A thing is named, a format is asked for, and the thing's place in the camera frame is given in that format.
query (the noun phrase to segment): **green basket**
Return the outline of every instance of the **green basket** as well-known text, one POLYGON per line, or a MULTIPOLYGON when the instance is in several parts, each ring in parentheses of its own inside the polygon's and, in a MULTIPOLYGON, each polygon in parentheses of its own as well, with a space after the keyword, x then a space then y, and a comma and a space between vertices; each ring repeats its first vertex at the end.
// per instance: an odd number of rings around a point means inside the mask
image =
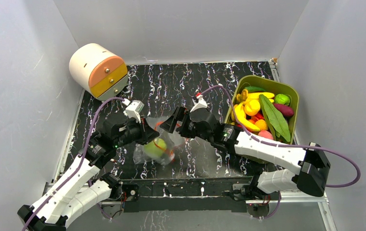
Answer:
MULTIPOLYGON (((237 94, 240 94, 242 90, 245 87, 248 86, 254 86, 254 87, 260 87, 265 89, 267 92, 277 94, 285 94, 290 97, 290 107, 295 112, 294 116, 290 118, 288 121, 289 125, 289 131, 290 131, 290 143, 293 143, 293 137, 295 132, 295 125, 296 125, 296 118, 297 118, 297 111, 298 111, 298 105, 299 105, 299 94, 295 89, 293 89, 291 86, 283 83, 279 83, 270 79, 262 78, 259 76, 245 76, 243 77, 237 86, 237 89, 235 90, 235 93, 233 95, 232 102, 235 104, 235 96, 237 94)), ((225 123, 229 124, 233 122, 231 120, 231 107, 228 109, 227 116, 225 117, 225 123)))

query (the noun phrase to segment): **marble tabletop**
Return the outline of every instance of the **marble tabletop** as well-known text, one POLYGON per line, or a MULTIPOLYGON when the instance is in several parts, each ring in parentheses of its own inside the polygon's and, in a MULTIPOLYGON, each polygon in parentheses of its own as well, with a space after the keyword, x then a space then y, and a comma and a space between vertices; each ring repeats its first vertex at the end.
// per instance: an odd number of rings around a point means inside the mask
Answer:
MULTIPOLYGON (((192 96, 210 86, 220 84, 233 94, 239 79, 257 75, 273 79, 268 62, 152 64, 128 67, 129 81, 120 93, 123 98, 140 100, 145 106, 141 115, 148 118, 170 116, 177 106, 191 108, 192 96)), ((227 97, 221 90, 207 94, 209 109, 220 121, 227 114, 227 97)), ((92 116, 101 104, 85 92, 76 128, 68 153, 65 170, 84 144, 92 116)), ((111 102, 104 107, 96 124, 97 129, 105 119, 122 110, 120 102, 111 102)), ((274 167, 252 162, 246 158, 216 152, 207 142, 196 138, 175 149, 175 161, 167 166, 156 162, 135 165, 135 145, 124 146, 117 151, 116 162, 109 162, 101 174, 112 172, 121 179, 179 179, 179 178, 231 178, 249 177, 261 169, 274 167)))

